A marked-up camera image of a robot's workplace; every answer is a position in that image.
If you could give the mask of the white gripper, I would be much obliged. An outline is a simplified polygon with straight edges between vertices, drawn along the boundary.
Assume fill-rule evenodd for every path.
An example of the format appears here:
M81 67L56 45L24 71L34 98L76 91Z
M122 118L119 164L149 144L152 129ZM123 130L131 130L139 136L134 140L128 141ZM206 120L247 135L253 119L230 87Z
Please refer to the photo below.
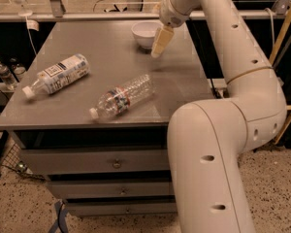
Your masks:
M159 18L164 26L156 30L151 56L158 58L174 37L174 29L185 23L189 17L190 5L186 0L162 0Z

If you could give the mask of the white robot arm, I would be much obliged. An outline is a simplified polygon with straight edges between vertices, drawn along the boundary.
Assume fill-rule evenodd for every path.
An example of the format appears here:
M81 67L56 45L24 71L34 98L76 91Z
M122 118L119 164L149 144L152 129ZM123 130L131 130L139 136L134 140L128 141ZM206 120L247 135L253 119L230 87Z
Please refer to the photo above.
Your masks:
M255 233L238 168L241 153L283 126L286 100L275 71L232 0L162 0L152 56L202 8L228 97L185 104L168 126L168 157L181 233Z

